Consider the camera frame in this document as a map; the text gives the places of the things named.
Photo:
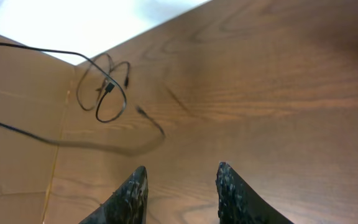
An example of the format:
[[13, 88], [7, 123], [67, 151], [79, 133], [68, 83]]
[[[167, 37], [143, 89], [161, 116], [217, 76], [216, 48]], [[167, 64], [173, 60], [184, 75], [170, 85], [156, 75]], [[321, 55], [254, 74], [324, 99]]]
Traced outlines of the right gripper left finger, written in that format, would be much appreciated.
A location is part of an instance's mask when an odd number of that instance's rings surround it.
[[147, 216], [148, 178], [139, 166], [112, 195], [80, 224], [144, 224]]

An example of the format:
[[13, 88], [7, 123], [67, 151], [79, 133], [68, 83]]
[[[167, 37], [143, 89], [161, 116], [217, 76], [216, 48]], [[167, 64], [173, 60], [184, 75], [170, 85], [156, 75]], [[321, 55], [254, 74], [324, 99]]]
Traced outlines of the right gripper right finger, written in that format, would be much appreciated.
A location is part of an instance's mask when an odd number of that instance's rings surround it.
[[220, 224], [290, 224], [291, 221], [269, 205], [226, 162], [216, 174]]

